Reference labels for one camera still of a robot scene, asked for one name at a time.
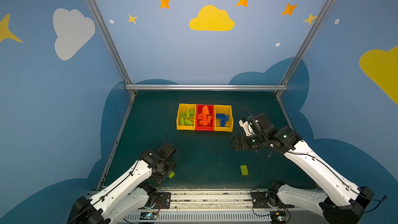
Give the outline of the green long lego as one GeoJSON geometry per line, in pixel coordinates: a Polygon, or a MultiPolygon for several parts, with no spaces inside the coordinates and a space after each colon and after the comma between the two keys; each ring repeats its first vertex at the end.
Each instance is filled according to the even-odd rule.
{"type": "Polygon", "coordinates": [[[194,122],[189,120],[189,119],[185,119],[184,120],[184,125],[188,125],[188,126],[194,126],[194,122]]]}

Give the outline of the large blue lego brick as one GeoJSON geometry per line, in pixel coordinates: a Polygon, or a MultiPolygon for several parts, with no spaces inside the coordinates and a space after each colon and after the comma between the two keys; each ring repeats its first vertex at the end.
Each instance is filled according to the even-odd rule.
{"type": "Polygon", "coordinates": [[[222,122],[228,122],[229,121],[229,116],[226,114],[216,114],[216,118],[220,119],[222,122]]]}

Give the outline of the left aluminium frame post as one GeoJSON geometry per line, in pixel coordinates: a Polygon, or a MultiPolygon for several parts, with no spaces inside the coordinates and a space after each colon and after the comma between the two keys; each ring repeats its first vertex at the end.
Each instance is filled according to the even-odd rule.
{"type": "Polygon", "coordinates": [[[101,14],[101,11],[96,3],[96,0],[85,0],[85,1],[93,15],[95,23],[98,26],[98,29],[107,45],[107,48],[110,51],[110,54],[111,54],[112,58],[114,59],[114,62],[119,70],[119,73],[120,73],[125,85],[127,86],[127,85],[131,84],[131,79],[128,75],[127,69],[122,61],[119,51],[117,50],[115,42],[111,37],[109,29],[108,29],[106,22],[101,14]]]}

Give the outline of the front aluminium rail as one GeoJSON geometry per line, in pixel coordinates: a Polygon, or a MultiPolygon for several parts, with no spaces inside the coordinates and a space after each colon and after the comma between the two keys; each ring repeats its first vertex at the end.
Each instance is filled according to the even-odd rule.
{"type": "Polygon", "coordinates": [[[284,224],[326,224],[324,217],[303,208],[254,208],[248,189],[156,189],[171,193],[169,209],[133,210],[116,224],[273,223],[272,212],[286,212],[284,224]],[[140,221],[141,212],[156,212],[156,221],[140,221]]]}

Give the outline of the right aluminium frame post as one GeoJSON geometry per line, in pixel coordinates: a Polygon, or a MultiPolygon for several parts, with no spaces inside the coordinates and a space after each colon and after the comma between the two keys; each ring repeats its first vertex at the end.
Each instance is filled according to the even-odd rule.
{"type": "Polygon", "coordinates": [[[317,18],[311,25],[308,33],[306,34],[298,52],[294,56],[292,62],[290,63],[286,73],[284,74],[281,82],[280,82],[280,87],[282,89],[278,89],[275,91],[275,95],[277,98],[279,98],[282,95],[283,91],[286,91],[288,89],[288,83],[293,76],[294,72],[298,68],[298,65],[304,58],[304,55],[308,51],[310,45],[312,44],[313,40],[315,39],[318,31],[320,30],[322,24],[324,23],[325,19],[327,18],[330,10],[333,8],[335,2],[337,0],[325,0],[318,11],[317,18]]]}

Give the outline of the green small lego bottom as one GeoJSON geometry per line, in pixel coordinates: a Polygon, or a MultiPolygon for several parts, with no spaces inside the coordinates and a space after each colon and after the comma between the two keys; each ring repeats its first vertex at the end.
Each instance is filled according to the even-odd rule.
{"type": "Polygon", "coordinates": [[[168,177],[169,177],[170,179],[172,179],[174,176],[175,176],[175,173],[174,173],[173,171],[168,175],[168,177]]]}

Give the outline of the orange lego plane piece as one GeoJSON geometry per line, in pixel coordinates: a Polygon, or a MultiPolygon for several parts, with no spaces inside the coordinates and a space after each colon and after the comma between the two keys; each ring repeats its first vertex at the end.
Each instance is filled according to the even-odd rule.
{"type": "Polygon", "coordinates": [[[198,113],[198,125],[201,127],[211,127],[212,115],[207,105],[201,106],[198,113]]]}

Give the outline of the yellow bin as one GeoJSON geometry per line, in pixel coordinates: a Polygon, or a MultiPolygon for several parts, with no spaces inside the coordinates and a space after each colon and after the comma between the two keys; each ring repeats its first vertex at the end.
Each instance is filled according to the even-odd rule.
{"type": "Polygon", "coordinates": [[[177,112],[177,118],[176,118],[176,125],[177,125],[177,130],[187,130],[187,131],[194,131],[195,130],[195,117],[194,118],[187,118],[191,121],[194,122],[194,126],[188,126],[188,125],[180,125],[180,114],[185,113],[186,110],[188,109],[197,109],[196,104],[183,104],[180,103],[178,107],[178,112],[177,112]]]}
{"type": "Polygon", "coordinates": [[[231,105],[214,105],[214,112],[215,112],[215,127],[214,131],[220,132],[232,132],[234,126],[234,119],[232,113],[232,106],[231,105]],[[220,126],[220,119],[216,118],[216,114],[226,114],[229,116],[229,121],[226,122],[225,127],[220,126]]]}

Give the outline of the controller board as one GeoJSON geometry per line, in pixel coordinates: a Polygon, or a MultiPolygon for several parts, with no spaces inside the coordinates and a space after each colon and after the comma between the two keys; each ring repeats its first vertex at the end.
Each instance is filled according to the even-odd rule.
{"type": "Polygon", "coordinates": [[[284,224],[288,220],[286,212],[272,212],[269,216],[272,222],[277,224],[284,224]]]}
{"type": "Polygon", "coordinates": [[[141,212],[140,213],[140,221],[148,220],[148,221],[156,221],[158,218],[158,214],[156,212],[141,212]]]}

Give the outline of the left controller board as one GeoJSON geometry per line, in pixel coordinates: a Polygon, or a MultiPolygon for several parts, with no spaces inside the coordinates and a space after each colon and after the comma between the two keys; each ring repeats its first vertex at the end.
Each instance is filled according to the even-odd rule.
{"type": "Polygon", "coordinates": [[[140,213],[140,221],[148,220],[148,221],[156,221],[158,218],[158,214],[156,212],[141,212],[140,213]]]}

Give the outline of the right controller board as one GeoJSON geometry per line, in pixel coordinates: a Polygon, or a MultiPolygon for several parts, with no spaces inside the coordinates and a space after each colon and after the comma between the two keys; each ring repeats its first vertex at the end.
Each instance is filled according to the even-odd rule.
{"type": "Polygon", "coordinates": [[[269,216],[272,222],[277,224],[284,224],[288,220],[286,212],[272,212],[269,216]]]}

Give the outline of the right yellow bin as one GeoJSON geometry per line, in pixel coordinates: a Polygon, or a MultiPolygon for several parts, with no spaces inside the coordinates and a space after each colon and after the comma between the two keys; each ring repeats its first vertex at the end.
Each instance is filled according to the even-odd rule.
{"type": "Polygon", "coordinates": [[[231,105],[214,105],[214,112],[215,112],[215,127],[214,131],[220,132],[232,132],[234,126],[234,119],[232,113],[232,106],[231,105]],[[220,126],[220,119],[216,118],[216,114],[226,114],[229,116],[229,121],[226,122],[225,127],[220,126]]]}

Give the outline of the aluminium frame post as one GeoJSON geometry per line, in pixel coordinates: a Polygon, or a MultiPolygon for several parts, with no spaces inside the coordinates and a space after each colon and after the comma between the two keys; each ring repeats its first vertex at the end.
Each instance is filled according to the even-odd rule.
{"type": "Polygon", "coordinates": [[[318,11],[317,18],[311,25],[308,33],[306,34],[298,52],[294,56],[292,62],[290,63],[286,73],[284,74],[281,82],[280,82],[280,87],[282,89],[278,89],[275,91],[275,95],[277,98],[279,98],[282,95],[283,91],[286,91],[288,89],[288,83],[293,76],[294,72],[298,68],[298,65],[304,58],[304,55],[308,51],[310,45],[312,44],[313,40],[315,39],[318,31],[320,30],[322,24],[324,23],[325,19],[327,18],[330,10],[333,8],[335,2],[337,0],[325,0],[318,11]]]}
{"type": "Polygon", "coordinates": [[[96,0],[85,0],[85,1],[93,15],[95,23],[98,26],[98,29],[107,45],[107,48],[110,51],[110,54],[111,54],[112,58],[114,59],[114,62],[119,70],[119,73],[120,73],[125,85],[127,86],[127,85],[131,84],[131,79],[128,75],[127,69],[122,61],[119,51],[117,50],[115,42],[111,37],[109,29],[108,29],[106,22],[101,14],[101,11],[96,3],[96,0]]]}

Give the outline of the horizontal aluminium frame bar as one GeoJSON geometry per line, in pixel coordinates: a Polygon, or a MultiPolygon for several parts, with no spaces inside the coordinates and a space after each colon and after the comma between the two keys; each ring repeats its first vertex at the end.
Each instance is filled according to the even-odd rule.
{"type": "Polygon", "coordinates": [[[161,85],[126,84],[127,90],[173,91],[286,91],[286,85],[161,85]]]}

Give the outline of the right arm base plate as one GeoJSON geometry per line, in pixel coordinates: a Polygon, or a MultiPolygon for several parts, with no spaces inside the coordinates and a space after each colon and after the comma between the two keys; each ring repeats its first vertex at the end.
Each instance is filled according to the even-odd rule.
{"type": "Polygon", "coordinates": [[[252,203],[254,208],[295,208],[291,204],[283,204],[274,192],[251,190],[252,203]]]}

